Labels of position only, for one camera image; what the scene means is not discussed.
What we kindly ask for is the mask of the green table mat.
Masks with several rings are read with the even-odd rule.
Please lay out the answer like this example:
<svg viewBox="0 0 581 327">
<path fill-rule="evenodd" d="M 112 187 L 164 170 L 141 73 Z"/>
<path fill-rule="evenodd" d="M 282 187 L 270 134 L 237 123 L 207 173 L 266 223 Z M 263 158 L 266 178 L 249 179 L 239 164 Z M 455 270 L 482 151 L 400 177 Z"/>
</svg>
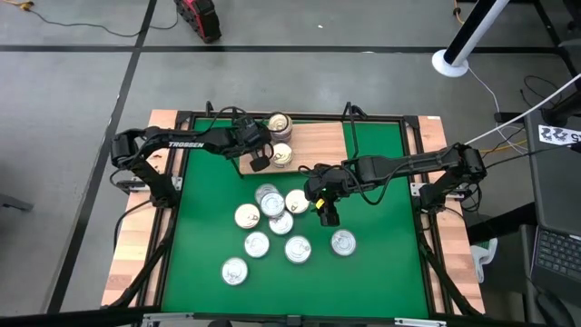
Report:
<svg viewBox="0 0 581 327">
<path fill-rule="evenodd" d="M 389 318 L 427 316 L 424 278 L 404 178 L 377 189 L 353 194 L 337 205 L 340 225 L 351 231 L 357 248 L 351 256 L 332 251 L 333 229 L 322 226 L 314 212 L 295 218 L 292 233 L 307 238 L 307 262 L 291 263 L 286 238 L 271 234 L 270 249 L 249 257 L 243 244 L 247 231 L 234 221 L 236 209 L 252 203 L 255 190 L 274 184 L 281 193 L 300 189 L 299 173 L 240 177 L 219 155 L 189 155 L 162 309 L 166 312 L 236 314 L 306 314 L 314 316 Z M 244 283 L 222 280 L 223 263 L 232 257 L 248 265 Z"/>
</svg>

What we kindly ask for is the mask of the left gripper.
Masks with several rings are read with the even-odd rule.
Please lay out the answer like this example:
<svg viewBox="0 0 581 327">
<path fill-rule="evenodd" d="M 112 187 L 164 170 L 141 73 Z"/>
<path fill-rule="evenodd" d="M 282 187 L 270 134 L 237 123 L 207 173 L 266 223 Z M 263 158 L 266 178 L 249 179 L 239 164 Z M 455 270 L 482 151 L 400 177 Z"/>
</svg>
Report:
<svg viewBox="0 0 581 327">
<path fill-rule="evenodd" d="M 240 157 L 250 154 L 253 157 L 266 155 L 266 148 L 271 143 L 268 128 L 254 118 L 241 116 L 233 120 L 233 141 L 226 147 L 226 157 Z"/>
</svg>

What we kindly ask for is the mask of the red black equipment case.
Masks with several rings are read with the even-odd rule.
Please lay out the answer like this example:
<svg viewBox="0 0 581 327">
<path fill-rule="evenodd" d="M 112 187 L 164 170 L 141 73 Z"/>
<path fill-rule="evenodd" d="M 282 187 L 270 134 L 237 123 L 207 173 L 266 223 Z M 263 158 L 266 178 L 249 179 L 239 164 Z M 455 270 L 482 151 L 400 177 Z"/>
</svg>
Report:
<svg viewBox="0 0 581 327">
<path fill-rule="evenodd" d="M 188 23 L 205 44 L 222 37 L 220 20 L 212 0 L 173 0 L 177 13 Z"/>
</svg>

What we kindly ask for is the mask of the dark grey desk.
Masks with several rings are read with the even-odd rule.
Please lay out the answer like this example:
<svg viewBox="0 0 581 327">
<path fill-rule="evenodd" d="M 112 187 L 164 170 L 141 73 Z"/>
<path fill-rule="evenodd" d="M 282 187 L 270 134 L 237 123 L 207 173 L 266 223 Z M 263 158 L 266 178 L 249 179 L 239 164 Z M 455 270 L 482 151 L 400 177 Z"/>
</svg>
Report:
<svg viewBox="0 0 581 327">
<path fill-rule="evenodd" d="M 581 143 L 553 145 L 539 141 L 537 127 L 547 124 L 540 111 L 525 118 L 537 223 L 549 230 L 581 237 Z M 581 131 L 581 117 L 561 128 Z"/>
</svg>

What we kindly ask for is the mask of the grey floor stand foot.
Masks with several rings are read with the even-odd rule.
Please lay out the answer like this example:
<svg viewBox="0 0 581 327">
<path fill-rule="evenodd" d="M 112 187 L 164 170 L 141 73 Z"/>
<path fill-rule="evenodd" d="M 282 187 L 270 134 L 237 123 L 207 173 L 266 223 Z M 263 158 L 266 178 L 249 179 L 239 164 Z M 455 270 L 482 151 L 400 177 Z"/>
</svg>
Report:
<svg viewBox="0 0 581 327">
<path fill-rule="evenodd" d="M 0 207 L 14 208 L 24 212 L 33 210 L 34 205 L 25 201 L 21 201 L 13 196 L 0 193 Z"/>
</svg>

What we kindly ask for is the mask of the white printed paper label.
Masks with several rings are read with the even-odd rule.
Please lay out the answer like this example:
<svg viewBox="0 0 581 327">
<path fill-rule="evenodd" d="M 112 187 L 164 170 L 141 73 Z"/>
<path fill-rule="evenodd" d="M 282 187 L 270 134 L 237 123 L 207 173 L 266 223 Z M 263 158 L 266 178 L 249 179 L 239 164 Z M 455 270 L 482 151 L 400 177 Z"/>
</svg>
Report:
<svg viewBox="0 0 581 327">
<path fill-rule="evenodd" d="M 581 131 L 540 124 L 538 127 L 539 141 L 553 145 L 568 145 L 581 143 Z"/>
</svg>

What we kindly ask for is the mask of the black metal stand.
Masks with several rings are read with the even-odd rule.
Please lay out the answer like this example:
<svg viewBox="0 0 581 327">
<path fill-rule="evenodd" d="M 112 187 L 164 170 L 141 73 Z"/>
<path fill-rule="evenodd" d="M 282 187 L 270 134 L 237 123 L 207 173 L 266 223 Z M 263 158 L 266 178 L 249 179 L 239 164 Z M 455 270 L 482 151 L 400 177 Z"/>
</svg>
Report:
<svg viewBox="0 0 581 327">
<path fill-rule="evenodd" d="M 572 16 L 574 28 L 581 28 L 581 0 L 561 0 L 569 15 Z M 566 44 L 561 40 L 547 14 L 541 0 L 533 0 L 535 8 L 541 21 L 543 22 L 547 33 L 553 43 L 553 52 L 558 55 L 566 65 L 568 72 L 575 77 L 578 74 L 569 52 L 566 50 Z M 574 82 L 576 90 L 564 100 L 561 100 L 553 109 L 543 109 L 542 115 L 546 123 L 563 127 L 567 124 L 569 118 L 573 116 L 581 117 L 581 77 Z"/>
</svg>

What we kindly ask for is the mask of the red label albacore tuna can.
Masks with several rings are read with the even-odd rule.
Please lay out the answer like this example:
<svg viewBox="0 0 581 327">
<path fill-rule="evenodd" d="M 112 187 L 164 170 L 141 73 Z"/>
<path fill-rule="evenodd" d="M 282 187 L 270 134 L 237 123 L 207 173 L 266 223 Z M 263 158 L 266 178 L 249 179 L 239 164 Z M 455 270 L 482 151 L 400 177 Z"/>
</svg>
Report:
<svg viewBox="0 0 581 327">
<path fill-rule="evenodd" d="M 349 230 L 338 230 L 330 239 L 333 252 L 339 256 L 351 256 L 357 248 L 357 241 L 354 234 Z"/>
</svg>

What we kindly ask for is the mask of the white plastic bag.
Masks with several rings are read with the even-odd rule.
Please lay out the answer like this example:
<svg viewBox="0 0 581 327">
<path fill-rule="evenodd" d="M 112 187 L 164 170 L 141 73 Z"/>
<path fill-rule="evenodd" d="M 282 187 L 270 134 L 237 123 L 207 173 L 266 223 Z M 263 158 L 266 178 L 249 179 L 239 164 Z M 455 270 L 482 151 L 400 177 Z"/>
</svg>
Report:
<svg viewBox="0 0 581 327">
<path fill-rule="evenodd" d="M 490 264 L 497 251 L 497 238 L 490 239 L 484 243 L 478 243 L 470 246 L 470 251 L 475 265 L 476 276 L 479 283 L 484 282 L 484 266 Z"/>
</svg>

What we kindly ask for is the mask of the blue label tuna can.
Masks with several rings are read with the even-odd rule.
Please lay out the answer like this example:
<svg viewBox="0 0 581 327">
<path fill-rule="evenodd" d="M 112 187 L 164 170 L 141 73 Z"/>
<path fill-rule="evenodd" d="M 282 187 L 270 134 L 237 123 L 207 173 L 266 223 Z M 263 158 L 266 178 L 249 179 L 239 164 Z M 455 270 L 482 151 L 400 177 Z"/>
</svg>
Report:
<svg viewBox="0 0 581 327">
<path fill-rule="evenodd" d="M 279 217 L 285 211 L 284 198 L 279 193 L 267 193 L 261 198 L 261 211 L 268 217 Z"/>
<path fill-rule="evenodd" d="M 252 258 L 263 257 L 269 249 L 269 238 L 262 232 L 250 233 L 244 241 L 244 250 Z"/>
<path fill-rule="evenodd" d="M 311 245 L 307 238 L 301 235 L 292 236 L 284 248 L 286 258 L 295 264 L 308 261 L 311 255 Z"/>
</svg>

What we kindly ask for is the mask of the white tower fan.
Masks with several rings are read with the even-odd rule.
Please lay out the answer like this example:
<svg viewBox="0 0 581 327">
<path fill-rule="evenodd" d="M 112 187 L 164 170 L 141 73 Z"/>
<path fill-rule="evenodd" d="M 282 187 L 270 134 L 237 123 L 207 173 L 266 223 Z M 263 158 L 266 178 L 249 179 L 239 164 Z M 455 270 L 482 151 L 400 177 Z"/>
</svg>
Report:
<svg viewBox="0 0 581 327">
<path fill-rule="evenodd" d="M 468 57 L 496 21 L 510 0 L 477 0 L 464 24 L 446 49 L 432 55 L 431 63 L 446 77 L 460 77 L 468 72 Z"/>
</svg>

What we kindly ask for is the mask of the black metal table frame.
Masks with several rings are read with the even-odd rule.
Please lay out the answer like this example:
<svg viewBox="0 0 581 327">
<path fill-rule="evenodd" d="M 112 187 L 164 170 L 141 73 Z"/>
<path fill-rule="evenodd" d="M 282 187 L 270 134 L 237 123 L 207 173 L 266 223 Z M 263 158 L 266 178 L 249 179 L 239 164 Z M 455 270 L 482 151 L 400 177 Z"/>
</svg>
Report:
<svg viewBox="0 0 581 327">
<path fill-rule="evenodd" d="M 443 126 L 439 117 L 417 115 L 371 114 L 368 118 L 356 119 L 358 124 L 394 124 L 404 151 L 423 152 L 445 144 Z M 419 214 L 413 218 L 420 227 L 438 268 L 445 271 L 447 279 L 439 279 L 437 268 L 425 258 L 419 259 L 424 289 L 427 293 L 427 319 L 445 321 L 448 327 L 469 326 L 482 318 L 485 312 L 482 295 L 474 278 L 462 282 L 453 273 L 456 263 L 466 266 L 469 273 L 475 271 L 468 259 L 468 232 L 459 217 L 457 206 L 447 202 L 447 210 L 441 213 Z M 160 307 L 165 293 L 166 274 L 169 271 L 171 254 L 160 257 L 153 254 L 161 242 L 172 242 L 165 232 L 170 221 L 177 217 L 175 209 L 159 209 L 146 203 L 131 211 L 120 224 L 118 236 L 121 243 L 115 248 L 113 260 L 103 292 L 102 305 L 109 306 L 119 300 L 130 286 L 136 291 L 128 302 L 129 307 Z M 225 319 L 236 322 L 281 322 L 283 315 L 236 315 L 225 314 Z M 303 325 L 315 324 L 394 324 L 395 318 L 314 316 L 302 314 Z"/>
</svg>

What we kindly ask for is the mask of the green label tuna can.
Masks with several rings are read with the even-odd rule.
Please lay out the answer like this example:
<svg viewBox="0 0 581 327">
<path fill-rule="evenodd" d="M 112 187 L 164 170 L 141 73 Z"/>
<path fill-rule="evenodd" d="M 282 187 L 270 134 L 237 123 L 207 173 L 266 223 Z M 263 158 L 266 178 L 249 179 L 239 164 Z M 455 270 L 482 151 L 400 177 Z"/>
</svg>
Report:
<svg viewBox="0 0 581 327">
<path fill-rule="evenodd" d="M 284 211 L 282 215 L 269 219 L 269 226 L 273 233 L 277 235 L 285 235 L 289 233 L 293 227 L 294 220 L 290 212 Z"/>
</svg>

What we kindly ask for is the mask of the black laptop keyboard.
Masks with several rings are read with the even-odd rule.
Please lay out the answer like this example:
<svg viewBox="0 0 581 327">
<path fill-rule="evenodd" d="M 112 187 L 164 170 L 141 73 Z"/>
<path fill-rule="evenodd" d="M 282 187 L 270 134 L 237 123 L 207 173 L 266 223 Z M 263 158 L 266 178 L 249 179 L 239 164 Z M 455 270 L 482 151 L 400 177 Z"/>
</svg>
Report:
<svg viewBox="0 0 581 327">
<path fill-rule="evenodd" d="M 581 241 L 537 227 L 531 280 L 570 302 L 581 300 Z"/>
</svg>

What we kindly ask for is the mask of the silver lid seafood can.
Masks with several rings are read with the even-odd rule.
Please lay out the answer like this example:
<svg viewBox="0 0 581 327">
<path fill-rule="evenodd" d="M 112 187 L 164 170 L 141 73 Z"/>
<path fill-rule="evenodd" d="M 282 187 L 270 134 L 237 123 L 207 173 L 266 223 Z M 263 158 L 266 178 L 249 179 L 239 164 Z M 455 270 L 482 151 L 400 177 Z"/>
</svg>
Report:
<svg viewBox="0 0 581 327">
<path fill-rule="evenodd" d="M 244 283 L 248 272 L 248 265 L 242 258 L 232 257 L 222 265 L 222 280 L 230 286 L 237 286 Z"/>
<path fill-rule="evenodd" d="M 254 193 L 254 198 L 257 203 L 261 202 L 261 199 L 268 193 L 279 193 L 277 187 L 272 183 L 261 184 Z"/>
</svg>

